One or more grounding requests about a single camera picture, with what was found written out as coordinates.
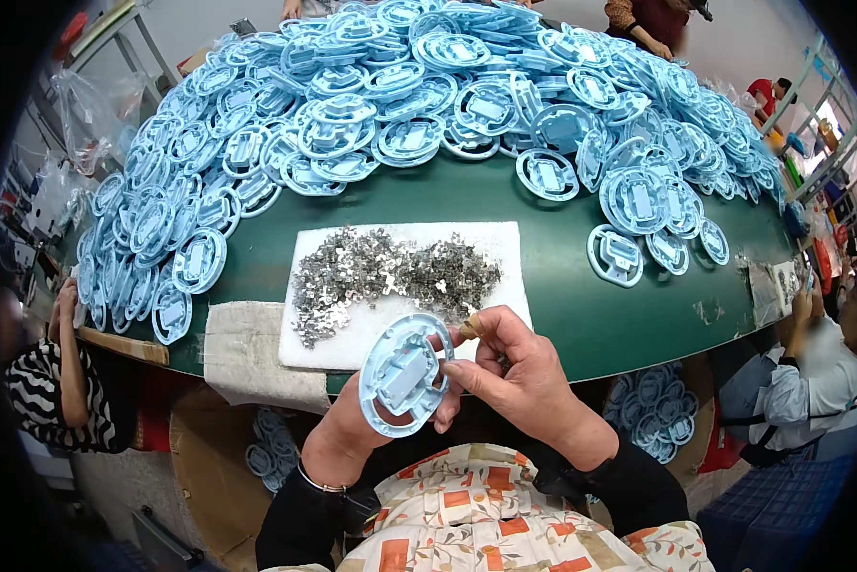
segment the fingernail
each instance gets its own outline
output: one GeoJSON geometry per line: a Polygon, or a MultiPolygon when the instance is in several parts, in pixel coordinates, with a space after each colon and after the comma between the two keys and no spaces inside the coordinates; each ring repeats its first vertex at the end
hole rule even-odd
{"type": "Polygon", "coordinates": [[[444,374],[447,377],[458,377],[463,373],[463,368],[454,363],[453,361],[448,361],[444,364],[444,374]]]}

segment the person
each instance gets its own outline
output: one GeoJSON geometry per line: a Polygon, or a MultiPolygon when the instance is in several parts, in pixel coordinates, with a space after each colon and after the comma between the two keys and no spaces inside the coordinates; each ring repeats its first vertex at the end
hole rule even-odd
{"type": "Polygon", "coordinates": [[[714,19],[706,0],[607,0],[606,33],[631,40],[642,50],[672,61],[674,53],[683,47],[692,10],[709,22],[714,19]]]}
{"type": "MultiPolygon", "coordinates": [[[[359,374],[350,378],[273,498],[256,539],[258,569],[333,570],[334,541],[356,532],[351,515],[364,522],[376,514],[339,572],[713,570],[679,483],[572,393],[552,342],[507,306],[474,317],[480,324],[476,361],[444,364],[449,391],[432,425],[410,438],[393,441],[374,431],[358,402],[359,374]],[[511,363],[507,372],[501,356],[511,363]],[[558,457],[560,474],[605,503],[615,533],[564,498],[545,494],[542,454],[466,443],[435,449],[409,466],[403,457],[381,455],[395,445],[408,452],[414,439],[444,437],[464,390],[519,429],[528,446],[536,443],[558,457]],[[380,467],[372,462],[377,457],[380,467]],[[377,469],[384,479],[373,486],[366,475],[377,469]],[[363,490],[373,493],[372,505],[361,502],[363,490]],[[362,506],[372,509],[359,511],[362,506]]],[[[455,346],[464,341],[457,328],[448,331],[455,346]]],[[[440,349],[440,341],[432,341],[440,349]]],[[[411,421],[408,414],[381,415],[395,425],[411,421]]]]}
{"type": "MultiPolygon", "coordinates": [[[[114,376],[116,368],[103,366],[106,356],[79,347],[72,325],[78,299],[76,280],[68,278],[53,305],[46,337],[6,351],[14,355],[4,377],[11,408],[18,426],[46,445],[119,453],[137,437],[137,409],[126,384],[114,376]]],[[[18,307],[17,299],[13,304],[18,307]]]]}
{"type": "MultiPolygon", "coordinates": [[[[728,430],[760,448],[753,449],[759,455],[753,464],[774,464],[818,439],[857,397],[857,281],[836,324],[825,314],[813,277],[812,291],[801,288],[792,302],[795,326],[788,343],[754,353],[718,391],[728,430]]],[[[709,352],[709,359],[716,355],[709,352]]]]}
{"type": "MultiPolygon", "coordinates": [[[[336,14],[340,6],[348,0],[285,0],[282,5],[282,18],[280,22],[288,19],[308,19],[313,17],[326,17],[336,14]]],[[[515,0],[517,4],[532,8],[535,2],[543,0],[515,0]]],[[[373,4],[371,0],[365,0],[364,4],[373,4]]]]}
{"type": "MultiPolygon", "coordinates": [[[[756,98],[756,104],[759,109],[755,111],[756,118],[765,124],[775,112],[775,102],[780,102],[785,98],[787,91],[791,88],[791,81],[786,78],[778,78],[777,82],[764,80],[759,78],[746,88],[746,93],[756,98]]],[[[776,123],[774,130],[782,137],[785,133],[776,123]]]]}

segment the red shirt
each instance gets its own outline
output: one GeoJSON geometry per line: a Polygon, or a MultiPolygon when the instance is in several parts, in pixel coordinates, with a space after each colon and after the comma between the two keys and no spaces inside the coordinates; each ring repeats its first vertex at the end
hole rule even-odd
{"type": "Polygon", "coordinates": [[[746,93],[751,95],[752,97],[756,96],[756,93],[761,92],[762,95],[765,96],[765,106],[763,107],[763,111],[769,117],[774,113],[774,93],[772,93],[772,81],[771,80],[755,80],[750,84],[750,87],[746,88],[746,93]]]}

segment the cardboard box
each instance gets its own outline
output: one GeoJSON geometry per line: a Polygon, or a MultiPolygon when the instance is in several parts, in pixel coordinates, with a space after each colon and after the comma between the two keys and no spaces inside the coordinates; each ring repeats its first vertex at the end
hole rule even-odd
{"type": "Polygon", "coordinates": [[[234,572],[257,569],[254,543],[272,501],[244,460],[257,441],[256,413],[257,406],[229,406],[204,386],[171,416],[171,456],[186,506],[209,551],[234,572]]]}
{"type": "Polygon", "coordinates": [[[200,48],[198,52],[177,64],[177,71],[180,72],[180,77],[185,78],[192,74],[196,68],[206,63],[206,53],[208,51],[209,48],[200,48]]]}

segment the blue crate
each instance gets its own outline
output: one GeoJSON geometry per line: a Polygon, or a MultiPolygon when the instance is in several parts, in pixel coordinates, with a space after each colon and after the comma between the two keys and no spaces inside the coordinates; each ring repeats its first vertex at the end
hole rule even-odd
{"type": "Polygon", "coordinates": [[[791,569],[826,520],[852,463],[853,458],[842,457],[796,464],[795,477],[782,483],[750,524],[732,569],[791,569]]]}
{"type": "Polygon", "coordinates": [[[778,489],[792,478],[791,470],[784,465],[750,469],[698,513],[696,522],[702,529],[709,559],[719,572],[731,569],[750,524],[778,489]]]}

